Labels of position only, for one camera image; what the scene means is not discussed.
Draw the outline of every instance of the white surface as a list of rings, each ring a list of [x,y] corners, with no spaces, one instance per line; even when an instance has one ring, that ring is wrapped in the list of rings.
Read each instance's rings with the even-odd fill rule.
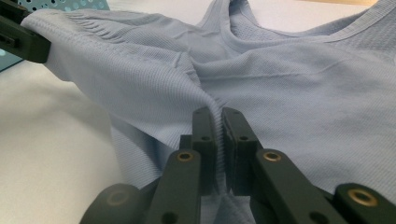
[[[210,0],[109,0],[195,24]],[[250,1],[264,27],[302,31],[367,7]],[[121,182],[106,113],[43,65],[0,73],[0,223],[78,223],[103,188]]]

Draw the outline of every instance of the light blue tank top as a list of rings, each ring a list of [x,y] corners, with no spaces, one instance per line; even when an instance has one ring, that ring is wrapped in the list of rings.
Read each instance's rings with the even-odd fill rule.
[[[373,188],[396,203],[396,2],[309,31],[261,28],[246,0],[215,0],[196,26],[160,14],[40,10],[23,26],[52,42],[45,64],[108,111],[126,182],[161,175],[191,113],[208,106],[220,194],[202,223],[254,223],[224,187],[220,112],[244,113],[264,147],[316,186]]]

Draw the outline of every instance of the brass screw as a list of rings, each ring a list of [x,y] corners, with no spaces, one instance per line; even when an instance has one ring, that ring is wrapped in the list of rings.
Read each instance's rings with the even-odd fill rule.
[[[263,156],[268,161],[280,161],[280,159],[282,158],[279,154],[275,152],[265,152]]]
[[[378,200],[364,189],[350,189],[347,195],[355,202],[368,207],[378,206]]]
[[[179,161],[191,161],[194,156],[190,152],[180,152],[177,155]]]
[[[107,196],[107,204],[110,206],[119,206],[122,205],[123,203],[126,203],[128,199],[129,199],[128,191],[124,189],[116,189],[113,190]]]

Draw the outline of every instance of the black plastic part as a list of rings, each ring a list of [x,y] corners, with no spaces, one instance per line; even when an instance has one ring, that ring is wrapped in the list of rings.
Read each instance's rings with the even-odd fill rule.
[[[250,164],[261,144],[244,115],[238,110],[223,108],[222,127],[227,189],[232,189],[236,196],[248,196],[254,180]]]
[[[346,223],[284,153],[259,149],[253,167],[279,223]]]
[[[257,180],[253,183],[253,192],[250,196],[250,210],[256,224],[279,223],[273,207],[266,200],[264,192]]]
[[[178,149],[191,149],[192,135],[181,135]]]
[[[333,196],[324,189],[317,188],[317,190],[322,194],[322,196],[327,200],[327,202],[332,203]]]
[[[34,63],[45,63],[50,42],[41,35],[20,26],[29,15],[25,7],[0,0],[0,49]]]
[[[218,148],[213,118],[207,107],[195,110],[192,115],[191,149],[201,155],[201,193],[208,195],[215,186]]]
[[[21,24],[29,14],[27,8],[18,5],[16,1],[0,0],[0,15],[17,24]]]
[[[141,190],[116,184],[104,189],[85,212],[80,224],[140,224],[146,218],[159,179]]]
[[[173,152],[166,163],[145,223],[200,223],[200,171],[201,156],[198,152]]]
[[[344,184],[334,193],[334,207],[352,224],[395,224],[396,206],[373,189]]]

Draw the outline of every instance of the blue object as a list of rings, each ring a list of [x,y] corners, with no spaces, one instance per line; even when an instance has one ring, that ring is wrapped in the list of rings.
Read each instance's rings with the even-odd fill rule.
[[[19,4],[31,12],[42,8],[54,8],[63,11],[73,11],[81,8],[110,10],[106,0],[21,0]],[[20,61],[22,61],[22,58],[0,49],[0,72]]]

